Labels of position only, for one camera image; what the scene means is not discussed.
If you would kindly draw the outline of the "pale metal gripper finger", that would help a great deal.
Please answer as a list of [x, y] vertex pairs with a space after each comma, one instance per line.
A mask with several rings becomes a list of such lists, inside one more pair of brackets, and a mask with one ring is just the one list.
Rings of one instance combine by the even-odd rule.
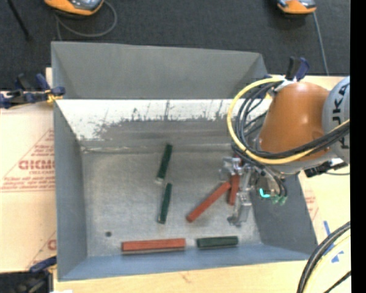
[[219, 169], [220, 180], [226, 181], [232, 177], [240, 179], [246, 172], [246, 164], [240, 157], [224, 157]]
[[248, 193], [237, 193], [233, 212], [227, 218], [228, 223], [233, 226], [241, 226], [247, 221], [251, 206], [252, 202]]

